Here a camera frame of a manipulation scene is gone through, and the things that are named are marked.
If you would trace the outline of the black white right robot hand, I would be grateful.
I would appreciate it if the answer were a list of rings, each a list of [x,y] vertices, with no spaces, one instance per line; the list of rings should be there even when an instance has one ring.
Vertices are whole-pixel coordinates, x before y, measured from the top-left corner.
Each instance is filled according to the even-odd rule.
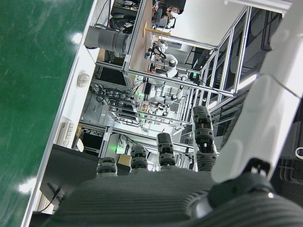
[[[271,38],[260,75],[211,171],[103,174],[78,187],[48,227],[300,227],[303,210],[269,182],[303,96],[303,3]]]

